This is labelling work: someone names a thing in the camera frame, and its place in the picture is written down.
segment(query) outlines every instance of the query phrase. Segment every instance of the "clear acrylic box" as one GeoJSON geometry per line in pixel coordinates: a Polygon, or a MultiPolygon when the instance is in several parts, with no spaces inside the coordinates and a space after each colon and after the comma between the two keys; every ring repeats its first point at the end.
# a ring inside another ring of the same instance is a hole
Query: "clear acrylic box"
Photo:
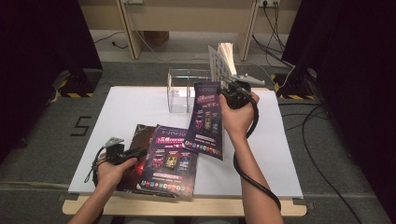
{"type": "Polygon", "coordinates": [[[168,107],[171,113],[190,113],[194,105],[194,82],[212,81],[210,70],[169,69],[168,107]]]}

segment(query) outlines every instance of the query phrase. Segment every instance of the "power outlet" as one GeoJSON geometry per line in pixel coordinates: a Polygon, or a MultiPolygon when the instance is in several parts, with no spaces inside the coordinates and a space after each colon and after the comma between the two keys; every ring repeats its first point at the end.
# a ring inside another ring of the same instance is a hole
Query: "power outlet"
{"type": "MultiPolygon", "coordinates": [[[[265,0],[260,0],[259,7],[263,7],[264,1],[265,0]]],[[[280,0],[266,0],[266,1],[267,1],[267,7],[275,7],[276,4],[279,7],[280,0]]]]}

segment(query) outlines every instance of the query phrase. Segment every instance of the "book holder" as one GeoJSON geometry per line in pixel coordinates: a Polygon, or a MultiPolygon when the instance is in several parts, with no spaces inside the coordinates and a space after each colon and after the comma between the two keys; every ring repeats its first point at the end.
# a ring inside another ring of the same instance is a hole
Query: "book holder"
{"type": "Polygon", "coordinates": [[[212,81],[210,70],[169,69],[167,96],[170,113],[190,113],[194,105],[194,82],[212,81]]]}

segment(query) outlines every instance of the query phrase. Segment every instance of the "purple magazine cover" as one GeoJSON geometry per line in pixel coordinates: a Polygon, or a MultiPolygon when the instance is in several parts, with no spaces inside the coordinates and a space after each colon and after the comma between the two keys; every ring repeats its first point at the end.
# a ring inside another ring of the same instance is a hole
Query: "purple magazine cover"
{"type": "Polygon", "coordinates": [[[194,108],[183,144],[188,150],[223,160],[221,110],[217,94],[219,86],[220,82],[194,83],[194,108]]]}
{"type": "Polygon", "coordinates": [[[198,154],[182,146],[186,132],[157,125],[140,176],[142,190],[192,197],[198,154]]]}

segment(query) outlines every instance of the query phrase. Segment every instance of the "person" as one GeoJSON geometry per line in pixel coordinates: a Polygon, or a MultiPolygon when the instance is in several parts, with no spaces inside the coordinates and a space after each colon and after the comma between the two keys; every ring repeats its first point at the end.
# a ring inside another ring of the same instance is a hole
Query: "person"
{"type": "MultiPolygon", "coordinates": [[[[255,92],[251,94],[258,103],[260,97],[255,92]]],[[[247,104],[239,109],[231,109],[222,94],[219,96],[219,104],[223,126],[233,143],[240,168],[252,179],[269,189],[246,138],[248,128],[253,121],[253,106],[247,104]]],[[[136,159],[130,159],[117,166],[109,162],[101,163],[97,173],[98,185],[93,195],[81,206],[69,223],[93,223],[120,182],[123,172],[135,163],[136,159]]],[[[283,223],[283,218],[273,199],[250,185],[242,177],[241,185],[245,220],[248,224],[283,223]]]]}

